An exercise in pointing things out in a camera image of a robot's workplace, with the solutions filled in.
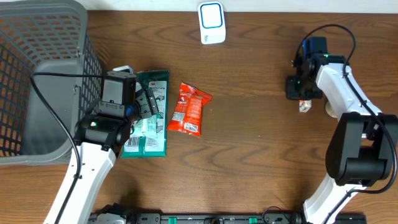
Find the black cable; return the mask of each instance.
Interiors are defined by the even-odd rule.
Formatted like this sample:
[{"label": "black cable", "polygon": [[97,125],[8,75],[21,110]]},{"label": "black cable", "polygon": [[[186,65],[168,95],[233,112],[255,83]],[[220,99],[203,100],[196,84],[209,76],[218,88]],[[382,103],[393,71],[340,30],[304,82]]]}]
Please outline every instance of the black cable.
[{"label": "black cable", "polygon": [[340,29],[343,29],[345,31],[347,31],[352,40],[353,40],[353,49],[351,50],[351,53],[349,54],[346,62],[343,65],[343,76],[348,84],[348,86],[351,88],[351,90],[354,92],[354,94],[356,95],[356,97],[358,98],[358,100],[361,102],[362,106],[365,107],[365,109],[369,112],[369,114],[371,115],[372,119],[375,120],[375,122],[377,123],[377,125],[379,125],[379,127],[381,128],[381,130],[383,131],[383,133],[386,135],[386,138],[389,142],[389,145],[391,147],[391,154],[392,154],[392,174],[391,174],[391,178],[388,181],[388,183],[381,189],[379,190],[358,190],[358,189],[351,189],[347,192],[347,194],[337,203],[337,205],[332,209],[332,211],[326,216],[325,221],[323,222],[324,224],[326,224],[328,222],[328,220],[330,219],[330,217],[340,208],[340,206],[345,202],[345,200],[348,197],[351,197],[352,193],[365,193],[365,194],[380,194],[385,192],[386,190],[388,190],[394,183],[396,177],[397,177],[397,152],[395,149],[395,145],[394,142],[391,138],[390,133],[388,132],[387,128],[384,126],[384,124],[381,122],[381,120],[376,116],[376,114],[372,111],[372,109],[367,105],[367,101],[364,101],[361,97],[361,95],[358,93],[358,91],[355,89],[355,87],[353,86],[353,84],[351,83],[351,81],[349,80],[349,73],[346,72],[346,66],[351,58],[351,56],[353,55],[354,51],[355,51],[355,47],[356,47],[356,40],[355,40],[355,36],[354,34],[346,27],[338,25],[338,24],[327,24],[324,26],[320,26],[316,29],[314,29],[313,31],[309,32],[301,41],[301,44],[299,45],[297,51],[296,51],[296,58],[298,57],[300,48],[303,45],[304,40],[306,40],[311,34],[313,34],[314,32],[316,32],[317,30],[323,29],[325,27],[338,27]]},{"label": "black cable", "polygon": [[80,171],[81,171],[81,159],[80,159],[80,155],[79,152],[77,150],[77,145],[75,143],[75,141],[73,140],[72,135],[70,134],[68,128],[65,126],[65,124],[62,122],[62,120],[59,118],[59,116],[57,115],[57,113],[52,109],[52,107],[49,105],[49,103],[47,102],[47,100],[45,100],[44,96],[41,94],[41,92],[39,91],[39,89],[37,88],[37,85],[33,79],[34,76],[37,75],[48,75],[48,76],[57,76],[57,77],[96,77],[96,78],[103,78],[103,76],[101,75],[72,75],[72,74],[62,74],[62,73],[49,73],[49,72],[39,72],[39,73],[35,73],[30,77],[30,84],[32,85],[32,88],[34,89],[34,91],[36,92],[37,96],[40,98],[40,100],[42,101],[42,103],[44,104],[44,106],[50,111],[50,113],[52,114],[52,116],[55,118],[55,120],[57,120],[58,124],[61,126],[61,128],[64,130],[64,132],[67,134],[67,137],[69,139],[69,141],[72,144],[72,148],[75,151],[76,154],[76,174],[73,177],[73,182],[69,188],[69,191],[65,197],[65,200],[62,203],[62,206],[60,208],[60,211],[57,215],[57,218],[55,219],[55,224],[58,224],[63,211],[65,210],[65,207],[67,206],[67,203],[69,201],[69,198],[73,192],[73,189],[76,186],[77,180],[80,178]]},{"label": "black cable", "polygon": [[282,209],[280,209],[278,206],[270,206],[270,207],[268,207],[268,208],[264,211],[264,213],[263,213],[262,216],[261,216],[262,221],[263,221],[265,224],[269,224],[269,223],[266,221],[266,213],[267,213],[268,210],[270,210],[271,208],[278,208],[279,211],[282,212],[282,215],[286,218],[286,220],[287,220],[289,223],[292,223],[291,219],[287,218],[287,216],[286,216],[285,213],[282,211]]}]

